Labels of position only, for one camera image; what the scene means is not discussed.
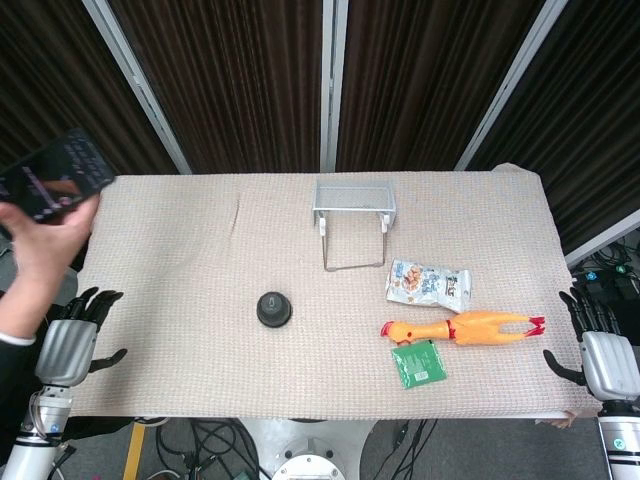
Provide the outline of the bare person hand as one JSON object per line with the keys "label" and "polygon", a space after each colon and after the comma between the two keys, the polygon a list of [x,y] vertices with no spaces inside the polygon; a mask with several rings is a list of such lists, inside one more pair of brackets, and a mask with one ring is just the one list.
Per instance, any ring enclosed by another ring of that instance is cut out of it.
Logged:
{"label": "bare person hand", "polygon": [[67,268],[88,240],[98,211],[100,195],[81,202],[59,224],[40,224],[20,208],[1,203],[1,226],[12,237],[17,281],[31,294],[54,297]]}

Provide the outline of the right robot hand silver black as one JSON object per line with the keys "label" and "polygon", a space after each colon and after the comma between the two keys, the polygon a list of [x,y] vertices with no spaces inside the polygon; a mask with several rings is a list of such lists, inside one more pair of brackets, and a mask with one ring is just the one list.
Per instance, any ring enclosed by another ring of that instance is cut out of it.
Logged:
{"label": "right robot hand silver black", "polygon": [[639,399],[639,367],[633,347],[614,311],[575,287],[559,293],[578,342],[581,368],[562,366],[545,350],[547,366],[558,377],[585,387],[602,404],[632,404]]}

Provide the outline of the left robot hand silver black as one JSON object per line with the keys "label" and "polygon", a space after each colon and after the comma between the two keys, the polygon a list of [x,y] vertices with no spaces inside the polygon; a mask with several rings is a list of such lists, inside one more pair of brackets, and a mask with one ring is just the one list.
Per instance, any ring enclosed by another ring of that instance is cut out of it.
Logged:
{"label": "left robot hand silver black", "polygon": [[67,303],[49,325],[35,375],[44,386],[71,388],[90,373],[118,364],[128,353],[121,348],[111,356],[94,359],[97,336],[123,292],[91,287]]}

